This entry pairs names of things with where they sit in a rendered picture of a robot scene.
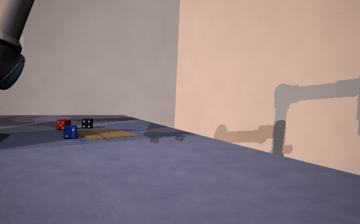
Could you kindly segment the tan flat mat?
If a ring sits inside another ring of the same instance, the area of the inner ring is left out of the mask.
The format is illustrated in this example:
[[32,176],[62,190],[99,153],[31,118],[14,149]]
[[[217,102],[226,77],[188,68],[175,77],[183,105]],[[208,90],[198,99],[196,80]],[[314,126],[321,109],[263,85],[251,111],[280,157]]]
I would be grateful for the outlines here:
[[115,128],[99,130],[77,130],[77,135],[90,140],[101,140],[109,138],[139,137],[139,135],[118,130]]

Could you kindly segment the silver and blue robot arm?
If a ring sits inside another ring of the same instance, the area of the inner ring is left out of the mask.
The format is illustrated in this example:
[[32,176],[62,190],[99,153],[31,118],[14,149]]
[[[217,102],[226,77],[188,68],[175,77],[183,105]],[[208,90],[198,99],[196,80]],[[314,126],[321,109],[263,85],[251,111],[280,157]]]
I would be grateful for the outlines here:
[[20,37],[34,1],[0,0],[0,90],[9,89],[22,73]]

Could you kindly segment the red die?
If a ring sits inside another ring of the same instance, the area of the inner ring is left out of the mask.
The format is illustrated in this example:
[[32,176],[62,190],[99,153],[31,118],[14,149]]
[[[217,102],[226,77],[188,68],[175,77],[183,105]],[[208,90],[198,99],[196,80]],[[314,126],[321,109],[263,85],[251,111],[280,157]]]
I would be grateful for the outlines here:
[[65,125],[71,125],[71,120],[57,120],[57,129],[58,130],[64,130]]

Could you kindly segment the black die with white pips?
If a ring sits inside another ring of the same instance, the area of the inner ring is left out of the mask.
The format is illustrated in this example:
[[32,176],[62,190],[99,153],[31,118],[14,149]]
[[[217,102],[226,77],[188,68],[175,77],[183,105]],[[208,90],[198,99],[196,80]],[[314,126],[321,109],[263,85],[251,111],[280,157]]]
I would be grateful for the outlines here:
[[93,119],[92,118],[82,119],[82,128],[91,129],[92,127],[93,127]]

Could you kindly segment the blue die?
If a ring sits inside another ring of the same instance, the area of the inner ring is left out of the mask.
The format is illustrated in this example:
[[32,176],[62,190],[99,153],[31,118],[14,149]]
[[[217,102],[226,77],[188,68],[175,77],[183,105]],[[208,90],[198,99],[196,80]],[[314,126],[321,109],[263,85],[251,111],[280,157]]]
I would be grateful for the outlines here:
[[65,125],[64,126],[64,139],[76,139],[77,126]]

